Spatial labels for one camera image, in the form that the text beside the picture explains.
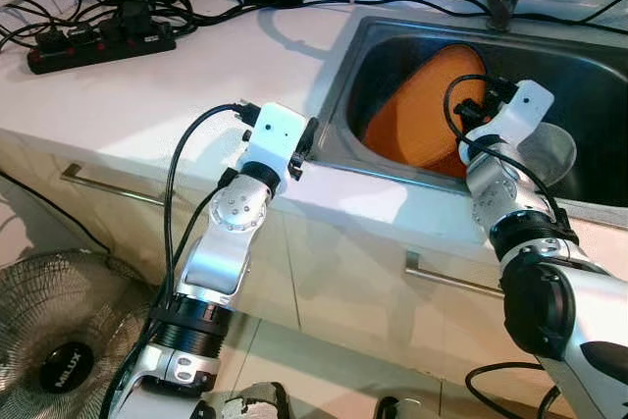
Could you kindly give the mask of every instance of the white countertop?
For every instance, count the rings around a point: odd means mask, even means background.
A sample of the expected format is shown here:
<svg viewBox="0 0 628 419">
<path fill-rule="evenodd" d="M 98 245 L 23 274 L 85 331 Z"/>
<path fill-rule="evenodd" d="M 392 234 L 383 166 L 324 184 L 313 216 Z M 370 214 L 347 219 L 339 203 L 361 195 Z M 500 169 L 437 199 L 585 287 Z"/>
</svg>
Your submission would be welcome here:
<svg viewBox="0 0 628 419">
<path fill-rule="evenodd" d="M 226 0 L 195 2 L 200 12 L 217 13 L 225 5 Z M 408 8 L 263 10 L 181 38 L 175 51 L 44 76 L 27 70 L 23 48 L 9 46 L 0 55 L 0 132 L 49 153 L 162 181 L 183 130 L 213 106 L 244 98 L 259 105 L 277 101 L 303 115 L 317 115 L 366 15 L 484 24 L 482 19 L 453 19 Z M 603 44 L 625 42 L 618 35 L 581 27 L 566 31 L 517 23 L 513 30 Z M 243 130 L 230 116 L 203 125 L 180 163 L 184 184 L 211 188 L 241 153 Z M 470 218 L 470 199 L 462 195 L 306 163 L 301 181 L 291 183 L 274 205 L 338 225 L 358 225 L 408 246 L 446 248 L 495 262 Z M 593 256 L 606 254 L 597 250 L 600 237 L 628 252 L 628 232 L 578 221 L 575 226 L 595 239 L 587 243 L 582 234 L 583 246 L 590 253 L 593 249 Z"/>
</svg>

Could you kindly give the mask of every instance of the metal handle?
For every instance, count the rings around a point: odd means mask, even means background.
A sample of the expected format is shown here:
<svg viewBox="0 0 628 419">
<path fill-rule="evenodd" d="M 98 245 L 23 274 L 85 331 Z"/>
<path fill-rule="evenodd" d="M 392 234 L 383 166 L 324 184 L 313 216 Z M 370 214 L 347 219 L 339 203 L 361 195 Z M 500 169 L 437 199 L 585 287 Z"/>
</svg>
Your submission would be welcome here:
<svg viewBox="0 0 628 419">
<path fill-rule="evenodd" d="M 92 179 L 86 179 L 85 177 L 79 177 L 78 173 L 81 169 L 82 167 L 79 164 L 70 164 L 70 166 L 68 166 L 68 169 L 61 173 L 61 180 L 88 186 L 97 190 L 106 191 L 108 193 L 113 193 L 114 195 L 125 196 L 126 198 L 143 201 L 146 203 L 150 203 L 151 205 L 164 206 L 164 200 L 158 197 L 147 195 L 146 193 L 141 193 L 139 191 L 129 190 L 127 188 L 122 188 L 120 186 L 109 185 L 108 183 L 93 181 Z"/>
<path fill-rule="evenodd" d="M 503 291 L 497 288 L 487 287 L 486 285 L 474 284 L 466 280 L 457 279 L 448 275 L 439 274 L 430 270 L 419 267 L 419 257 L 417 252 L 408 250 L 405 253 L 405 273 L 414 277 L 436 282 L 437 284 L 449 285 L 450 287 L 468 289 L 476 293 L 487 294 L 496 298 L 503 298 Z"/>
</svg>

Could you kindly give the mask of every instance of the sink basin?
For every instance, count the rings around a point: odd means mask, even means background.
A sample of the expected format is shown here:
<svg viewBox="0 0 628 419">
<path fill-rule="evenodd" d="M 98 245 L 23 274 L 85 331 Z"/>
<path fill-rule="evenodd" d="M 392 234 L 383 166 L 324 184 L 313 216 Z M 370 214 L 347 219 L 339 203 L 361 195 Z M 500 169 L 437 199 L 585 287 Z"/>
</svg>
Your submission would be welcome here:
<svg viewBox="0 0 628 419">
<path fill-rule="evenodd" d="M 544 121 L 573 136 L 578 157 L 550 189 L 572 216 L 628 226 L 628 49 L 369 17 L 344 57 L 320 115 L 312 159 L 446 191 L 464 181 L 398 164 L 361 143 L 373 115 L 443 47 L 474 48 L 491 75 L 533 79 L 554 94 Z"/>
</svg>

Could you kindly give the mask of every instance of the electric fan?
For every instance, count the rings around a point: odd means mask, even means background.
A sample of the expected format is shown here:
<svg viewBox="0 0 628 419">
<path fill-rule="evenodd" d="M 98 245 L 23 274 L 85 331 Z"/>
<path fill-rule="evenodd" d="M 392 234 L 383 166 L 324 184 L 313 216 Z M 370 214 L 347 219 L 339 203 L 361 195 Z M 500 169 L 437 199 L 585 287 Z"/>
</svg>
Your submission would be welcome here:
<svg viewBox="0 0 628 419">
<path fill-rule="evenodd" d="M 124 263 L 83 250 L 0 272 L 0 417 L 97 418 L 152 294 Z"/>
</svg>

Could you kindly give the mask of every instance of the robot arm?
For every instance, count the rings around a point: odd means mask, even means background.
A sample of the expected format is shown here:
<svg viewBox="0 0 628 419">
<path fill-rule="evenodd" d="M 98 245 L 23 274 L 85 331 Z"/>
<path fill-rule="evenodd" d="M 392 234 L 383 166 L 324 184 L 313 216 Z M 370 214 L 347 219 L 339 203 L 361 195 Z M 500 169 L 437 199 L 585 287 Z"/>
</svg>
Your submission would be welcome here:
<svg viewBox="0 0 628 419">
<path fill-rule="evenodd" d="M 535 82 L 467 137 L 521 161 L 516 146 L 553 100 Z M 461 143 L 473 216 L 501 268 L 505 326 L 534 354 L 579 418 L 628 417 L 628 284 L 592 263 L 521 171 Z"/>
<path fill-rule="evenodd" d="M 302 154 L 316 121 L 275 103 L 262 107 L 238 171 L 209 201 L 209 225 L 183 266 L 169 309 L 151 317 L 160 327 L 138 355 L 109 417 L 187 419 L 215 417 L 201 400 L 213 389 L 219 354 L 249 250 L 273 197 L 300 177 Z"/>
</svg>

